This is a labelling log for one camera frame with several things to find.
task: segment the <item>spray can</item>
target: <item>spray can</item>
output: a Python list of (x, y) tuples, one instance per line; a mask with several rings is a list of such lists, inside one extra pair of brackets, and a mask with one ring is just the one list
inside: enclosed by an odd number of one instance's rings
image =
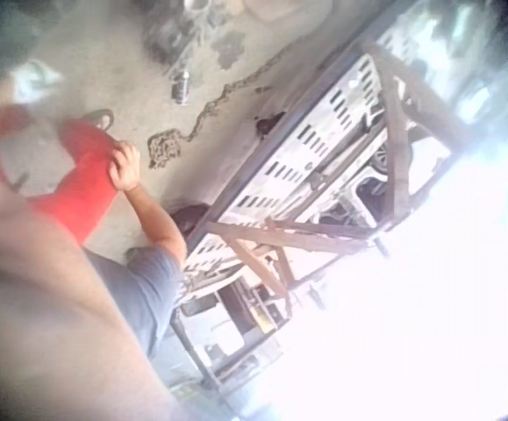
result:
[(184, 105), (190, 94), (190, 72), (183, 70), (174, 78), (172, 85), (172, 99), (175, 103)]

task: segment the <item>wooden frame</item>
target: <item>wooden frame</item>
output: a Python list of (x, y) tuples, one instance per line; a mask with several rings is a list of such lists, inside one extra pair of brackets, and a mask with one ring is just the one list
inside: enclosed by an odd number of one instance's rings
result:
[[(313, 225), (297, 219), (307, 211), (332, 184), (343, 175), (359, 155), (377, 136), (384, 134), (384, 125), (371, 129), (367, 138), (353, 150), (339, 166), (326, 177), (318, 189), (294, 208), (284, 220), (266, 220), (266, 226), (252, 228), (243, 225), (229, 225), (210, 222), (207, 231), (220, 236), (236, 253), (237, 257), (279, 298), (285, 298), (290, 315), (289, 291), (299, 284), (309, 282), (320, 275), (341, 257), (367, 248), (371, 243), (380, 246), (385, 256), (388, 251), (380, 242), (380, 236), (398, 225), (425, 200), (431, 187), (457, 161), (465, 146), (473, 140), (468, 127), (448, 106), (405, 64), (372, 41), (361, 43), (362, 51), (375, 63), (382, 86), (386, 142), (388, 150), (388, 181), (385, 199), (385, 217), (376, 228), (347, 227), (337, 225)], [(412, 104), (403, 103), (398, 94), (398, 84), (405, 84)], [(409, 192), (409, 171), (411, 147), (408, 140), (408, 122), (421, 126), (451, 150), (452, 156), (443, 162), (435, 175), (414, 195)], [(244, 241), (258, 246), (271, 246), (277, 255), (275, 273), (250, 250)], [(294, 277), (285, 247), (301, 248), (311, 252), (336, 253), (338, 256), (322, 268), (305, 276), (300, 281)]]

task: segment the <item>slotted metal panel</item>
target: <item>slotted metal panel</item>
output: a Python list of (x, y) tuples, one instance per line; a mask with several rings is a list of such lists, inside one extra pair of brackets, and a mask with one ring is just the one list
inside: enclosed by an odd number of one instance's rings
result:
[[(377, 42), (410, 61), (413, 51), (406, 26), (404, 19), (399, 18)], [(218, 221), (258, 227), (276, 215), (291, 193), (357, 126), (368, 107), (377, 101), (379, 91), (375, 66), (363, 55), (298, 124)], [(220, 237), (207, 234), (191, 253), (184, 271), (192, 277), (216, 268), (232, 256), (233, 251)]]

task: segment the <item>red pants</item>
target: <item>red pants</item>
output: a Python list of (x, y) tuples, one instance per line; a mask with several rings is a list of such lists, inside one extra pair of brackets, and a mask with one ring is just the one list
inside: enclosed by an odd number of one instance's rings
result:
[[(24, 107), (1, 110), (0, 139), (29, 122)], [(72, 156), (75, 169), (62, 179), (54, 193), (28, 200), (33, 208), (63, 224), (83, 244), (117, 194), (108, 173), (113, 139), (84, 120), (69, 120), (60, 129), (59, 137)], [(0, 180), (9, 184), (1, 165)]]

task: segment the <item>person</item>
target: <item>person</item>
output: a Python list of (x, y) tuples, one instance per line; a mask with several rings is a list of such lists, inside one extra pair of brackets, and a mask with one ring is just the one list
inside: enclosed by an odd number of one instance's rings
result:
[(0, 419), (189, 419), (73, 233), (2, 181)]
[[(99, 119), (95, 113), (92, 117)], [(23, 105), (0, 109), (0, 139), (30, 121)], [(140, 183), (140, 152), (135, 145), (117, 142), (85, 118), (65, 122), (59, 137), (75, 168), (53, 194), (30, 197), (28, 202), (64, 226), (83, 246), (116, 194), (124, 193), (151, 245), (134, 253), (126, 266), (90, 251), (86, 256), (152, 358), (173, 310), (187, 253), (185, 240), (169, 214)], [(1, 164), (0, 182), (9, 184)]]

